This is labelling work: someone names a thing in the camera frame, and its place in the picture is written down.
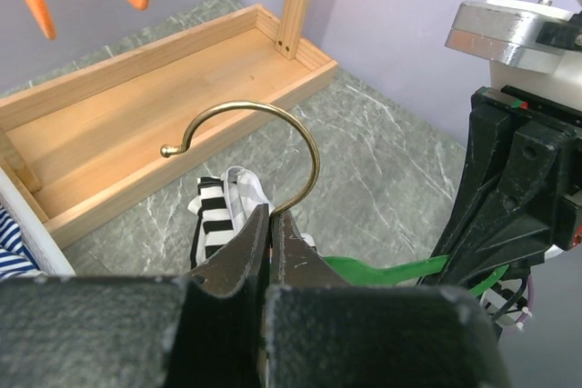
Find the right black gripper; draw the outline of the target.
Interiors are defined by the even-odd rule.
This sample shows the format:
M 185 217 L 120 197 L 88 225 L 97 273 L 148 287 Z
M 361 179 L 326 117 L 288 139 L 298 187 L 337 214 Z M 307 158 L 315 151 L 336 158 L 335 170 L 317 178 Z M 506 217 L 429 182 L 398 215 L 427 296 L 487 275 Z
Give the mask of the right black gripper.
M 457 199 L 431 285 L 469 287 L 498 267 L 581 243 L 581 113 L 505 86 L 471 97 Z

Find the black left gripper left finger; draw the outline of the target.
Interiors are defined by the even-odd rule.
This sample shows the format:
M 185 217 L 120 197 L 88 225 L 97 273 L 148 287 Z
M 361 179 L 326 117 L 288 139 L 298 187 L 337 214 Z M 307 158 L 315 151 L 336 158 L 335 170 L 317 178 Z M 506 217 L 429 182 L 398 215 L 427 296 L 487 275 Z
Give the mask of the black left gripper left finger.
M 260 387 L 269 211 L 178 276 L 1 284 L 4 387 Z

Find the blue white striped tank top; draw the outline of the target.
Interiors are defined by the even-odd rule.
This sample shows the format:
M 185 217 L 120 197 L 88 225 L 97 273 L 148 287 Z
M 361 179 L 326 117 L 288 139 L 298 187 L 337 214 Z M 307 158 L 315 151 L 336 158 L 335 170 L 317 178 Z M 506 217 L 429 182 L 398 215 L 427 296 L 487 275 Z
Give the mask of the blue white striped tank top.
M 3 206 L 0 225 L 1 280 L 45 275 L 25 246 L 19 224 Z

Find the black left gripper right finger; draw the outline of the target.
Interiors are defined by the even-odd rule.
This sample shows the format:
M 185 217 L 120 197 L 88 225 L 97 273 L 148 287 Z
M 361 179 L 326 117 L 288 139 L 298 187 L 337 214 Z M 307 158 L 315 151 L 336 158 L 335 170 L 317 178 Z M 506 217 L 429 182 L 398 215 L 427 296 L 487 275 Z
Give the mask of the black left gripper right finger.
M 358 287 L 271 221 L 266 381 L 271 387 L 508 387 L 485 311 L 454 286 Z

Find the black white zebra garment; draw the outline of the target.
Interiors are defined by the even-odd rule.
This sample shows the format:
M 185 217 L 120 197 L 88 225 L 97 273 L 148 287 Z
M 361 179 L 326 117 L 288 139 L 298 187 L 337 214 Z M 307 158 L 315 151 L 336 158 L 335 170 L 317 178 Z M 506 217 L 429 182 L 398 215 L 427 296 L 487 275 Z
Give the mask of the black white zebra garment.
M 187 209 L 196 217 L 190 252 L 192 268 L 202 264 L 228 244 L 246 225 L 255 208 L 267 198 L 258 176 L 242 166 L 231 166 L 220 176 L 202 176 L 196 181 L 197 195 Z

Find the green hanger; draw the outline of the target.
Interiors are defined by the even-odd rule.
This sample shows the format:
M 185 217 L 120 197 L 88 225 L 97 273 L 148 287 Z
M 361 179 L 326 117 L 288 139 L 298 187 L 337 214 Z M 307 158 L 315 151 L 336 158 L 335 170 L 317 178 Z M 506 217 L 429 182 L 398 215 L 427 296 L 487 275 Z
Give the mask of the green hanger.
M 311 193 L 316 185 L 321 169 L 320 153 L 313 135 L 311 135 L 299 119 L 288 111 L 272 104 L 259 103 L 256 101 L 232 101 L 223 104 L 216 104 L 198 114 L 189 123 L 184 131 L 181 144 L 164 144 L 160 147 L 160 154 L 164 158 L 169 158 L 187 152 L 191 146 L 196 130 L 204 122 L 216 115 L 238 110 L 260 111 L 282 119 L 298 131 L 304 139 L 308 152 L 310 153 L 311 171 L 305 186 L 301 188 L 298 194 L 274 209 L 273 213 L 271 213 L 271 218 L 275 220 L 293 206 L 300 203 Z M 363 286 L 389 286 L 401 284 L 412 279 L 424 278 L 430 274 L 442 273 L 445 269 L 446 263 L 449 261 L 449 257 L 447 255 L 439 255 L 427 258 L 426 260 L 401 264 L 389 268 L 376 268 L 356 259 L 341 256 L 327 256 L 324 258 L 324 261 L 334 272 L 338 273 L 351 284 Z

